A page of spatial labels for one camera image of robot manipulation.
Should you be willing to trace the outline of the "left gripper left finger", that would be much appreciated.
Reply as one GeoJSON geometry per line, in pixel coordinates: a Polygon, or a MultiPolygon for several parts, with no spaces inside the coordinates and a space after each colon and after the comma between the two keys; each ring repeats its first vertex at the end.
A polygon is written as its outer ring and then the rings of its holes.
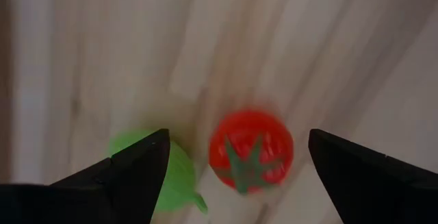
{"type": "Polygon", "coordinates": [[[170,154],[167,129],[50,185],[1,185],[2,223],[149,223],[170,154]]]}

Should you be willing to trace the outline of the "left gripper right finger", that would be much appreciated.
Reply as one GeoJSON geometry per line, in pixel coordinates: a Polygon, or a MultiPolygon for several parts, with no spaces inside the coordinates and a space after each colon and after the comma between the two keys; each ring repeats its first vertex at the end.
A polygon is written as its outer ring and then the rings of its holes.
{"type": "Polygon", "coordinates": [[[343,223],[437,224],[437,174],[311,129],[309,153],[343,223]]]}

